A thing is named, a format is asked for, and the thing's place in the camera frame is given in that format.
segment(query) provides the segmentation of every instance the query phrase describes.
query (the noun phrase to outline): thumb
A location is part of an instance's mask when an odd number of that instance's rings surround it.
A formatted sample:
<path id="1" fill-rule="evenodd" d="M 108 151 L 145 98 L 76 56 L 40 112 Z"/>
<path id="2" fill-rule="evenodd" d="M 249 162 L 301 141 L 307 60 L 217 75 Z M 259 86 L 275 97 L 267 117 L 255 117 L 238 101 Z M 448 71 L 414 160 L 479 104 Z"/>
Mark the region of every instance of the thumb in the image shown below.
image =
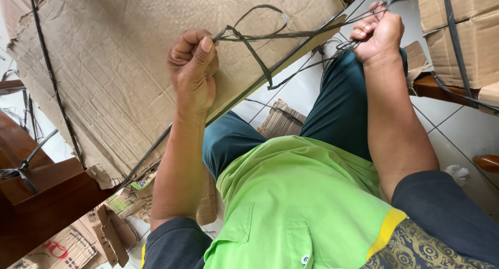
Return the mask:
<path id="1" fill-rule="evenodd" d="M 215 56 L 215 44 L 209 36 L 204 37 L 199 42 L 192 59 L 187 63 L 186 68 L 192 75 L 204 75 L 206 68 Z"/>

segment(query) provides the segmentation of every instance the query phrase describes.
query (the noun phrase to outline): shirt button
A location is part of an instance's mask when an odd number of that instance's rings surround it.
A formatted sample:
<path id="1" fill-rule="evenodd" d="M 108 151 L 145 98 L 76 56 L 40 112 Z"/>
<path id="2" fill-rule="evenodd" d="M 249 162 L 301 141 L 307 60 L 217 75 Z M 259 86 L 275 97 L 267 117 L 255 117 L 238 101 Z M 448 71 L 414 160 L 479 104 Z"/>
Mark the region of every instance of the shirt button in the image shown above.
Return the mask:
<path id="1" fill-rule="evenodd" d="M 310 255 L 309 255 L 309 254 L 305 254 L 305 255 L 301 258 L 301 264 L 306 265 L 309 257 L 310 257 Z"/>

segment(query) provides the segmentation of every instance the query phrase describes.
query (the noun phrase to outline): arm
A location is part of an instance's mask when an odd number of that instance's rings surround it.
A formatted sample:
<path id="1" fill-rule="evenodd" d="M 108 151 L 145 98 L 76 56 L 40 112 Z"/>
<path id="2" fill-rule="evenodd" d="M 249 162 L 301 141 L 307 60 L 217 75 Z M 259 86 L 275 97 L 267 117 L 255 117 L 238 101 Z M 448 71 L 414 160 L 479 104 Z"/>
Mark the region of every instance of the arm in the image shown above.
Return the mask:
<path id="1" fill-rule="evenodd" d="M 363 40 L 356 55 L 363 62 L 366 77 L 369 151 L 381 188 L 391 200 L 402 178 L 438 170 L 439 163 L 409 99 L 399 52 L 404 25 L 400 16 L 384 7 L 376 11 L 383 10 L 358 22 L 351 37 Z"/>
<path id="2" fill-rule="evenodd" d="M 205 30 L 188 30 L 168 52 L 176 94 L 175 116 L 165 155 L 155 177 L 151 231 L 177 217 L 196 219 L 203 189 L 202 146 L 218 68 L 215 45 Z"/>

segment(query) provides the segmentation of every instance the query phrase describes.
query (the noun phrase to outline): fingernail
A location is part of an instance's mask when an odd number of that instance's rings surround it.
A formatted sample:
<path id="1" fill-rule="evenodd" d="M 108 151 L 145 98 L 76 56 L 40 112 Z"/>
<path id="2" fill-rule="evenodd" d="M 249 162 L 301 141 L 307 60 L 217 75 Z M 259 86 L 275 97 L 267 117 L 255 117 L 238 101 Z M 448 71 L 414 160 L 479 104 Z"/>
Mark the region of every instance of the fingernail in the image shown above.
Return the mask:
<path id="1" fill-rule="evenodd" d="M 210 50 L 213 48 L 213 41 L 212 38 L 209 36 L 206 36 L 203 38 L 201 41 L 201 49 L 203 49 L 206 53 L 209 53 Z"/>

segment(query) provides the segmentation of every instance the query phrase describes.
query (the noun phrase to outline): yellow stripe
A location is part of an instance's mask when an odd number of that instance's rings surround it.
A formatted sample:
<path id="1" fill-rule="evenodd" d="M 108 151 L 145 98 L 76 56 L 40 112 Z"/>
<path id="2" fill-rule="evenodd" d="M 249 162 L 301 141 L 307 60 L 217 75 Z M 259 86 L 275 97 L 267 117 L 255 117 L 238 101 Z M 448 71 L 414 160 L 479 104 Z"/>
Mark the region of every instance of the yellow stripe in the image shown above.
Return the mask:
<path id="1" fill-rule="evenodd" d="M 386 244 L 388 244 L 393 231 L 395 230 L 397 225 L 400 224 L 400 222 L 402 222 L 405 218 L 407 218 L 407 215 L 403 211 L 396 208 L 390 208 L 385 219 L 383 220 L 383 224 L 381 225 L 378 237 L 367 252 L 366 262 L 371 258 L 372 255 L 382 250 L 386 246 Z"/>
<path id="2" fill-rule="evenodd" d="M 142 269 L 142 267 L 144 267 L 145 258 L 146 258 L 146 244 L 144 244 L 144 246 L 142 247 L 142 260 L 140 260 L 140 268 L 139 269 Z"/>

